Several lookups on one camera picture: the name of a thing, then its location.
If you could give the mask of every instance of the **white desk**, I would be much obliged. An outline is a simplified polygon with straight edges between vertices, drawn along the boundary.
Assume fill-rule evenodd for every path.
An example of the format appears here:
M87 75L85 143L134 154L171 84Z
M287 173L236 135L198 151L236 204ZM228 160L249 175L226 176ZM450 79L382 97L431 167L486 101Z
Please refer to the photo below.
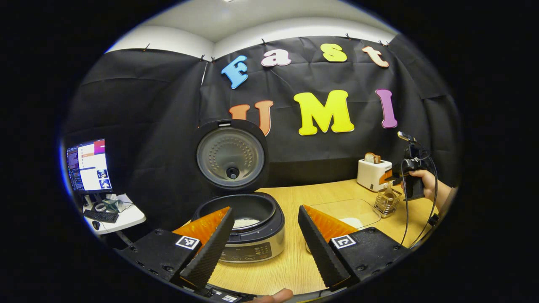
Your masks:
M120 199L124 202L132 203L131 200L126 195L119 195L115 199ZM106 222L99 222L99 230L95 230L94 226L92 225L93 219L84 217L86 220L86 223L88 223L89 228L94 232L96 235L104 235L106 233L116 232L120 231L122 229L129 228L131 226L140 224L144 221L146 221L146 216L136 207L135 204L126 204L128 208L126 208L123 212L118 214L118 219L116 220L116 223L106 223ZM83 206L83 212L85 210L92 210L92 205Z

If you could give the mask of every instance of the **letter m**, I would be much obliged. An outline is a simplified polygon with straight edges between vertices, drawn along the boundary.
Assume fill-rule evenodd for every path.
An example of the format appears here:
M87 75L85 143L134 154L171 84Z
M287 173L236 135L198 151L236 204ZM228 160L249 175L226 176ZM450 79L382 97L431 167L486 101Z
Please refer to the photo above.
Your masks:
M300 104L301 111L301 128L299 133L302 136L314 135L318 129L313 125L313 119L316 121L320 129L325 133L328 131L331 118L333 117L333 125L331 130L335 133L351 132L354 130L354 125L350 122L348 114L348 105L346 91L335 90L328 94L326 105L322 105L320 101L312 93L300 93L294 96L294 101Z

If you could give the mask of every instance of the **wooden tabletop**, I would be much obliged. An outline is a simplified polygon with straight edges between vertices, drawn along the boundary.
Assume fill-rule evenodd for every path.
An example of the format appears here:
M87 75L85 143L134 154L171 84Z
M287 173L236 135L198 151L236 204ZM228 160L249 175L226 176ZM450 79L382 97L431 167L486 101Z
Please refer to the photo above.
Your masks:
M398 185L393 188L402 192ZM297 187L262 188L258 191L273 196L285 214L285 250L268 261L243 264L219 262L208 283L237 292L257 295L273 294L285 287L292 290L294 294L326 289L313 256L306 249L305 240L298 225L299 206L350 199L361 199L363 203L374 206L377 193L357 184L356 180ZM345 206L346 203L334 205L338 204L341 208L349 209ZM432 202L426 198L409 201L410 218L404 246L409 247L419 235L429 218L431 208ZM368 227L374 226L400 243L405 224L406 207L403 200L392 216L380 218ZM431 226L428 225L423 234L430 228Z

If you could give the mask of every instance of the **white rice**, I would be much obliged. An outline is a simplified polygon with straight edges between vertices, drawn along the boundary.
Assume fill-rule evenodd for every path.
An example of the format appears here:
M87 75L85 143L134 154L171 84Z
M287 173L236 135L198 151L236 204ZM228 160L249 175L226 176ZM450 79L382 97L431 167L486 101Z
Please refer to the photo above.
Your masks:
M236 219L234 220L234 226L232 228L242 228L245 226L257 224L258 222L260 221L256 219Z

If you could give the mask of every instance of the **letter a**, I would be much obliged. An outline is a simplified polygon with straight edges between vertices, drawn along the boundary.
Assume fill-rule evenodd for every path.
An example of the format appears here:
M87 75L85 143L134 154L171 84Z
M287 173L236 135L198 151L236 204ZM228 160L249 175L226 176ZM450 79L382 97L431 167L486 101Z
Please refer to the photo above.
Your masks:
M264 66L285 66L290 64L292 60L288 58L288 52L285 50L273 50L264 54L264 59L260 62Z

